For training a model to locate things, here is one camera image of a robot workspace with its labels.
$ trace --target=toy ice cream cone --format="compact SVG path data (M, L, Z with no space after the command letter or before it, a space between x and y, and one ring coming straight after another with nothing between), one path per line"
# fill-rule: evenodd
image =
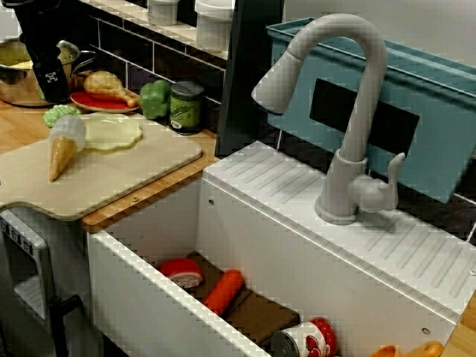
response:
M53 139L50 151L50 172L48 178L54 181L66 167L66 164L71 160L77 151L76 141L61 135Z
M86 127L73 115L60 118L49 135L48 179L54 181L65 169L76 152L84 147Z

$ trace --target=cutting board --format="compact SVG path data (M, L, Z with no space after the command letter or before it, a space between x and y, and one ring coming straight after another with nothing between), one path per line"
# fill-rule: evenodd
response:
M83 150L48 180L48 140L0 155L0 211L27 206L65 221L98 208L202 156L202 148L165 126L133 115L142 139L114 152Z

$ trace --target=gray faucet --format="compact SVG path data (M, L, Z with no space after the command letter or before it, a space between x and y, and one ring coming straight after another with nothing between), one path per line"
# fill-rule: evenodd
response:
M257 84L252 97L267 112L282 115L309 52L319 42L336 36L349 37L360 44L366 66L342 146L335 152L315 211L327 222L349 225L356 220L357 207L371 213L396 208L397 176L405 160L405 154L400 153L389 163L387 184L365 175L365 149L387 70L387 48L377 29L363 18L345 13L310 22Z

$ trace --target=green can label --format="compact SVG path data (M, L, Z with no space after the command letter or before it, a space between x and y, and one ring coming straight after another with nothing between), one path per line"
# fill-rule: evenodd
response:
M170 98L170 125L178 132L198 132L202 102L184 102Z

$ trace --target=white canister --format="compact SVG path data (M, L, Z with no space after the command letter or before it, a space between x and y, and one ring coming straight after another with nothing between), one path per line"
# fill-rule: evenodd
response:
M234 0L196 0L196 44L214 51L227 51L230 45Z
M335 352L312 322L276 332L271 349L274 357L332 357Z
M172 26L177 24L179 0L149 0L147 16L151 24Z

